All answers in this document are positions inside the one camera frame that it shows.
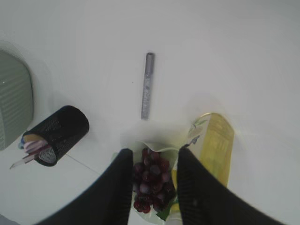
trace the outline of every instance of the white table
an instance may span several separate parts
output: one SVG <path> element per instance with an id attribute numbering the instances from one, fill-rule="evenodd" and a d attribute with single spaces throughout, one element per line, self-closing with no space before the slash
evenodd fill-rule
<path id="1" fill-rule="evenodd" d="M 17 142 L 0 152 L 0 214 L 37 222 L 84 191 L 126 141 L 179 145 L 193 119 L 216 111 L 236 131 L 228 187 L 299 224 L 299 40 L 296 0 L 2 0 L 0 49 L 30 68 L 31 127 L 74 105 L 90 132 L 53 168 L 10 171 L 23 156 Z M 143 122 L 148 51 L 157 57 Z M 129 223 L 147 224 L 135 213 Z"/>

